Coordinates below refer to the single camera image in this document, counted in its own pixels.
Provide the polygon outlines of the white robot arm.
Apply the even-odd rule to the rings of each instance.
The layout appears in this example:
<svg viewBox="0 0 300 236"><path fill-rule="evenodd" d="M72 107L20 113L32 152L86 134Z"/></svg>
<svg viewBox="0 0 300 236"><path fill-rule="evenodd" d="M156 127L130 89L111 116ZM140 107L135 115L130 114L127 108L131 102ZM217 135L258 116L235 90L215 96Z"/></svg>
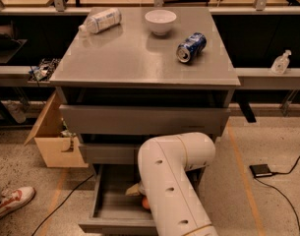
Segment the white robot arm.
<svg viewBox="0 0 300 236"><path fill-rule="evenodd" d="M186 173L213 161L215 145L203 133L155 137L138 153L141 182L127 193L144 194L158 236L218 236Z"/></svg>

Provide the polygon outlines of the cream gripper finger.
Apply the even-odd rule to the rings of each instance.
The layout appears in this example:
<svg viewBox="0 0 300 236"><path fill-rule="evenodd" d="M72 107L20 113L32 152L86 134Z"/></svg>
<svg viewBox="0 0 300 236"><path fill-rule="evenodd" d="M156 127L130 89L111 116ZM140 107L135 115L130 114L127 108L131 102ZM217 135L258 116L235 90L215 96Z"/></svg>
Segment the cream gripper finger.
<svg viewBox="0 0 300 236"><path fill-rule="evenodd" d="M126 196L131 196L131 197L139 196L140 194L141 192L138 184L134 184L133 186L129 187L125 193Z"/></svg>

